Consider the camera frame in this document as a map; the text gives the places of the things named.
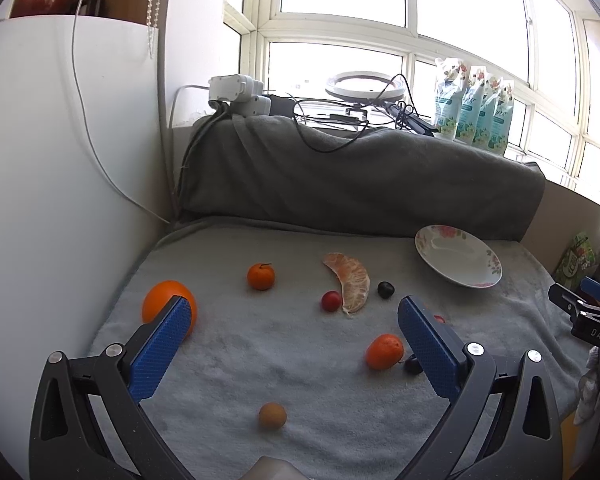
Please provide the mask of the right white gloved hand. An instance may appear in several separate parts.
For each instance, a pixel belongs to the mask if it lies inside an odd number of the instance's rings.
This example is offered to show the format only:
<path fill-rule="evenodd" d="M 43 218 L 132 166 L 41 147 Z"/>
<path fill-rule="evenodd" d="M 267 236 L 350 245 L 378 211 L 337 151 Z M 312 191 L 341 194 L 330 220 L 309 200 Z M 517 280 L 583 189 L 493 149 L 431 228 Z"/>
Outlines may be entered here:
<path fill-rule="evenodd" d="M 600 348 L 593 347 L 588 352 L 588 360 L 585 364 L 586 371 L 578 383 L 579 401 L 573 419 L 576 426 L 581 426 L 594 415 L 598 392 L 600 391 L 599 365 Z"/>

